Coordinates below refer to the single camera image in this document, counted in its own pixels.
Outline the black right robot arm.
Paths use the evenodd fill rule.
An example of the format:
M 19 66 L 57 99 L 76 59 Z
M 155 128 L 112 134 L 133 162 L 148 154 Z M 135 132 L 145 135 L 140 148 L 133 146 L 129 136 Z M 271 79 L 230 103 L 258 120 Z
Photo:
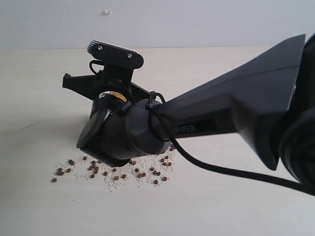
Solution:
M 166 101 L 131 79 L 143 57 L 92 41 L 92 75 L 65 74 L 63 87 L 92 101 L 77 148 L 111 167 L 164 153 L 174 145 L 190 163 L 208 171 L 315 193 L 315 39 L 288 38 L 246 64 Z M 178 138 L 237 133 L 262 163 L 282 161 L 294 181 L 204 163 Z

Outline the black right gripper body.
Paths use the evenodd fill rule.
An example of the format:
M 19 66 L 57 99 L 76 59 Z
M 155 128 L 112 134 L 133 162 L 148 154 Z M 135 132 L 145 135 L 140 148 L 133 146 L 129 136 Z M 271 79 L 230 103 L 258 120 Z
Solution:
M 136 102 L 148 98 L 148 93 L 131 82 L 131 69 L 105 65 L 97 73 L 102 73 L 101 93 L 92 100 L 89 121 L 76 147 L 111 167 L 121 167 L 140 155 L 126 137 L 126 113 Z

